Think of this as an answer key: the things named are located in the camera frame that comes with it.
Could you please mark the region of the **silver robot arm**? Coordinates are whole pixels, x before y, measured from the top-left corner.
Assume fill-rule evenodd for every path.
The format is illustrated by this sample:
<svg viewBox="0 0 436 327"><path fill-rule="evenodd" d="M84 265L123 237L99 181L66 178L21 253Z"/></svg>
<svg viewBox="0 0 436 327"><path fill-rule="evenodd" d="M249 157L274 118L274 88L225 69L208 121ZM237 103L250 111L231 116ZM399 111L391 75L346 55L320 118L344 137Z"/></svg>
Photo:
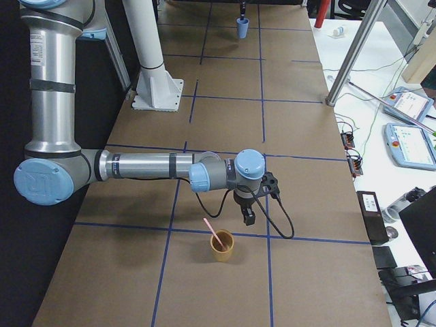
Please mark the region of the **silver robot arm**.
<svg viewBox="0 0 436 327"><path fill-rule="evenodd" d="M253 225L253 205L279 197L278 182L265 169L264 156L245 149L233 159L215 153L112 153L104 142L115 111L98 110L76 127L76 45L96 43L108 51L121 87L134 90L136 110L175 112L184 82L165 67L151 1L124 1L123 8L140 62L133 84L104 1L21 1L20 17L29 28L32 136L14 186L29 202L52 206L76 191L108 179L182 180L195 194L222 189Z"/></svg>

